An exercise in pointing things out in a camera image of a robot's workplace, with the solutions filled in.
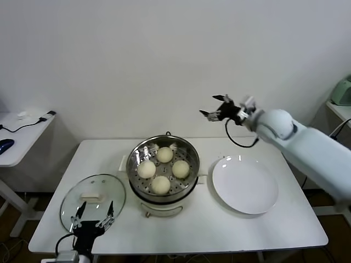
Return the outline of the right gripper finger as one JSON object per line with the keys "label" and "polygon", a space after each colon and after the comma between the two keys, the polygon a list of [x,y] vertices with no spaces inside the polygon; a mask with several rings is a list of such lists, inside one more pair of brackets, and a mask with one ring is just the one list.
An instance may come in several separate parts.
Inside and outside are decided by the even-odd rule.
{"label": "right gripper finger", "polygon": [[214,99],[219,100],[222,102],[222,105],[226,106],[232,106],[234,104],[233,100],[228,96],[228,94],[225,95],[213,95],[212,96]]}
{"label": "right gripper finger", "polygon": [[220,121],[220,119],[219,119],[220,111],[214,111],[214,112],[207,112],[204,110],[199,110],[199,111],[210,122],[219,122]]}

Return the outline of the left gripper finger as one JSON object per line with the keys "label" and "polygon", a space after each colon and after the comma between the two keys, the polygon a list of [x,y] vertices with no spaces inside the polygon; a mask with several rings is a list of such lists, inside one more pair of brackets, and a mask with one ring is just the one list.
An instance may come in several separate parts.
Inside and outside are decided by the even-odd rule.
{"label": "left gripper finger", "polygon": [[106,218],[102,221],[99,221],[95,226],[98,228],[103,228],[104,230],[108,230],[110,226],[114,223],[114,202],[111,201]]}
{"label": "left gripper finger", "polygon": [[81,227],[81,218],[86,208],[86,204],[87,202],[84,201],[83,204],[80,207],[78,207],[75,216],[71,216],[71,223],[73,228]]}

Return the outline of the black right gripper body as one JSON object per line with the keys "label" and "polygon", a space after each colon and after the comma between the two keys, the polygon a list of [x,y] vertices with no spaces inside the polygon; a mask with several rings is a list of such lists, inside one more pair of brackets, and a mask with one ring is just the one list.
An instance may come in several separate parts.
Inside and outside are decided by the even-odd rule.
{"label": "black right gripper body", "polygon": [[220,105],[220,107],[217,109],[218,111],[217,118],[219,121],[222,121],[228,118],[234,121],[235,123],[241,123],[242,120],[238,115],[240,110],[241,108],[236,106],[232,100],[229,100],[228,102],[223,102]]}

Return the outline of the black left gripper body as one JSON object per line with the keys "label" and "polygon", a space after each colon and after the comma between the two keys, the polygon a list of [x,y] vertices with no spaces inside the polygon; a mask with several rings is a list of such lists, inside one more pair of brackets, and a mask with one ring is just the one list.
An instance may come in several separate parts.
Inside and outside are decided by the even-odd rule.
{"label": "black left gripper body", "polygon": [[73,234],[76,236],[76,242],[73,249],[79,254],[90,254],[96,238],[105,233],[104,227],[100,226],[98,220],[82,221],[78,226],[73,227]]}

